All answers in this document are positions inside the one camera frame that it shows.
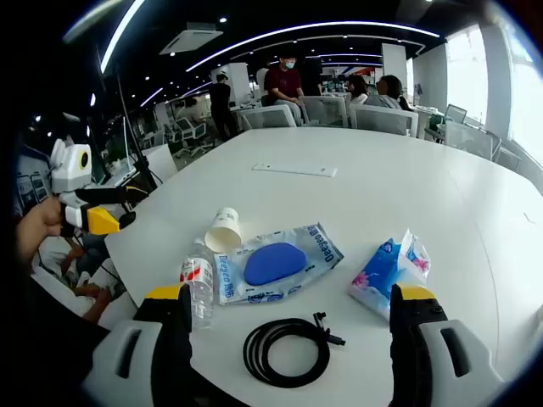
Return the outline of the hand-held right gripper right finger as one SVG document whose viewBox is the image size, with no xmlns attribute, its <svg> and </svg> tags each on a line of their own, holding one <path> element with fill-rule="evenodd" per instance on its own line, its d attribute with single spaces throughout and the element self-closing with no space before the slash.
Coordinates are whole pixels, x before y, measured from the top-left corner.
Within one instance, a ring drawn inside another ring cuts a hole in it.
<svg viewBox="0 0 543 407">
<path fill-rule="evenodd" d="M 394 284 L 392 406 L 486 406 L 504 382 L 486 345 L 425 287 Z"/>
</svg>

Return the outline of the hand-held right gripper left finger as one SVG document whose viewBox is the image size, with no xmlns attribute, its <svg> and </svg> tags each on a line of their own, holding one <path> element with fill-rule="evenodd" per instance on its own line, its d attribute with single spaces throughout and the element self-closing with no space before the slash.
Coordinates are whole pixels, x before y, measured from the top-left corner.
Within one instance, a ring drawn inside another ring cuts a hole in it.
<svg viewBox="0 0 543 407">
<path fill-rule="evenodd" d="M 155 288 L 94 349 L 82 390 L 94 406 L 192 406 L 191 331 L 190 286 Z"/>
</svg>

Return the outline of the person's left hand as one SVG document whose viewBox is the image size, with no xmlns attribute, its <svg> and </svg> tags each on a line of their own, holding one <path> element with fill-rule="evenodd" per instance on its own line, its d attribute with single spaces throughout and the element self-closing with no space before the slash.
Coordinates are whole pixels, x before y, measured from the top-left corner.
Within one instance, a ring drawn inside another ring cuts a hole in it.
<svg viewBox="0 0 543 407">
<path fill-rule="evenodd" d="M 21 262 L 30 262 L 46 237 L 59 236 L 63 216 L 61 203 L 49 197 L 34 206 L 18 223 L 15 229 L 17 254 Z"/>
</svg>

